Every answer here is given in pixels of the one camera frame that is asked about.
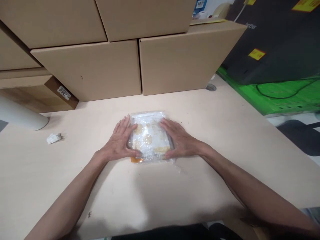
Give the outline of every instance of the light wooden desk surface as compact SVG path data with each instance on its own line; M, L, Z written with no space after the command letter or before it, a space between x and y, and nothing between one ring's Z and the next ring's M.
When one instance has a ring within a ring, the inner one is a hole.
M8 124L0 133L0 232L23 239L128 113L165 110L194 137L298 208L320 206L320 167L220 78L217 90L131 96L56 112L39 131ZM50 133L64 140L47 145ZM200 157L139 165L121 159L101 173L79 220L81 239L192 224L243 214Z

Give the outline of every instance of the black cable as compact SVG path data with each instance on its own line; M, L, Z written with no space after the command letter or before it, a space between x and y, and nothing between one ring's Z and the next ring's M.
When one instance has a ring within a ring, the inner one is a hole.
M286 98L291 98L291 97L297 95L302 89L306 88L307 86L311 85L312 83L314 83L314 82L316 82L316 81L318 81L318 79L316 79L316 80L314 80L313 82L310 82L310 83L306 84L305 86L303 86L302 88L298 89L298 90L297 90L294 94L292 94L291 96L283 97L283 98L272 97L272 96L268 96L268 95L262 93L262 92L260 91L260 89L259 89L259 85L261 85L261 84L266 84L266 83L259 83L259 84L257 84L257 85L256 85L256 89L257 89L257 91L258 91L262 96L265 96L265 97L268 97L268 98L273 98L273 99L286 99Z

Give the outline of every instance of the white paper tube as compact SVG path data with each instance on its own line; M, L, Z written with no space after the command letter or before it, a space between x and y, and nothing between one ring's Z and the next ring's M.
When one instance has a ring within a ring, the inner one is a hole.
M0 96L0 119L8 123L39 130L47 125L49 119L35 113L9 99Z

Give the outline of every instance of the plastic wrap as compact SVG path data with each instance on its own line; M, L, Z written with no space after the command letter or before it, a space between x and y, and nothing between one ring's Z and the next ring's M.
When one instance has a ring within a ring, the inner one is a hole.
M165 117L163 112L141 112L130 115L131 124L138 127L131 134L128 146L142 153L140 158L131 158L134 163L175 162L175 159L164 159L165 153L173 149L172 139L160 127L160 120Z

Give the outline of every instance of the yellow sticker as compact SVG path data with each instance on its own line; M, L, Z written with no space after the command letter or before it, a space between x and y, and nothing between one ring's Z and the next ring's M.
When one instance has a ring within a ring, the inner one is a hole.
M266 55L265 52L262 52L259 49L255 48L255 49L252 50L251 53L249 53L248 56L254 58L257 61L259 61L264 55Z
M300 0L292 10L311 12L320 4L320 0Z
M247 5L253 5L255 2L256 2L256 0L248 0Z

